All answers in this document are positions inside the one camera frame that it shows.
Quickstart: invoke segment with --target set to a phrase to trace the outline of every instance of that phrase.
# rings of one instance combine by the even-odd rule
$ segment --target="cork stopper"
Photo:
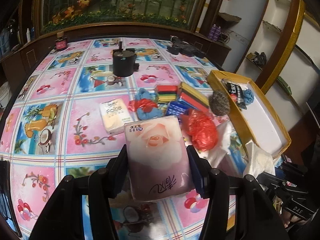
[[[62,38],[63,35],[64,35],[64,32],[63,32],[63,31],[62,31],[62,32],[58,32],[58,33],[57,33],[57,38]]]

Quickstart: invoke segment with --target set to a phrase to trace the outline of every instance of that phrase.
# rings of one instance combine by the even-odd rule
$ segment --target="red plastic bag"
[[[182,128],[192,138],[192,144],[197,149],[207,151],[218,142],[216,126],[212,119],[201,111],[190,108],[188,115],[180,115]]]
[[[129,101],[128,109],[131,112],[136,112],[140,107],[142,107],[143,112],[149,113],[154,107],[158,108],[158,105],[154,101],[146,98]]]

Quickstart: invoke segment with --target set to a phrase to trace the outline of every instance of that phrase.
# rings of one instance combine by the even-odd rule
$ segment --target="screw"
[[[98,173],[99,173],[100,175],[105,174],[106,172],[107,172],[107,169],[106,169],[106,168],[100,168],[100,169],[98,169]]]
[[[67,176],[64,177],[64,181],[66,181],[66,182],[68,182],[68,181],[70,181],[72,179],[73,179],[72,175],[67,175]]]
[[[252,176],[252,175],[250,175],[250,174],[247,174],[247,175],[245,176],[245,178],[246,178],[246,180],[248,180],[248,181],[254,181],[254,176]]]
[[[219,169],[217,169],[217,168],[212,168],[212,169],[211,169],[211,173],[212,173],[213,175],[218,175],[218,174],[220,173],[220,171],[219,171]]]

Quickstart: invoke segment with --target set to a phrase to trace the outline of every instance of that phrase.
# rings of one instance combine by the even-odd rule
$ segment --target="purple bottle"
[[[212,40],[213,35],[214,35],[216,29],[217,29],[216,25],[215,25],[215,24],[212,25],[212,27],[211,27],[211,29],[210,29],[210,31],[209,31],[209,34],[208,34],[208,38],[209,38],[210,40]]]
[[[219,36],[220,36],[220,33],[221,33],[221,27],[219,26],[219,27],[216,29],[216,31],[215,31],[215,33],[214,33],[214,35],[213,35],[213,40],[214,40],[214,41],[217,41],[217,40],[218,40],[218,38],[219,38]]]

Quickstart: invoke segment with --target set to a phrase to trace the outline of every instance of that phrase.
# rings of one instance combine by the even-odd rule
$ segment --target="patterned tablecloth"
[[[111,52],[120,40],[125,48],[136,49],[140,69],[128,78],[113,80],[108,78]],[[65,175],[90,175],[117,156],[125,143],[124,134],[110,136],[104,129],[99,103],[122,98],[128,104],[139,88],[154,93],[156,84],[181,81],[205,95],[212,93],[206,75],[216,69],[214,65],[207,59],[172,55],[166,50],[168,44],[136,38],[78,41],[62,52],[52,51],[38,65],[13,105],[0,143],[0,158],[10,161],[12,202],[24,239]],[[131,114],[137,121],[135,113]],[[241,173],[245,154],[235,131],[230,150],[232,163]],[[20,212],[18,205],[23,203],[31,212]],[[128,183],[116,200],[110,200],[121,240],[137,236],[198,239],[207,204],[195,190],[183,197],[134,203]],[[92,239],[87,197],[83,211],[85,239]],[[231,220],[234,211],[231,196]]]

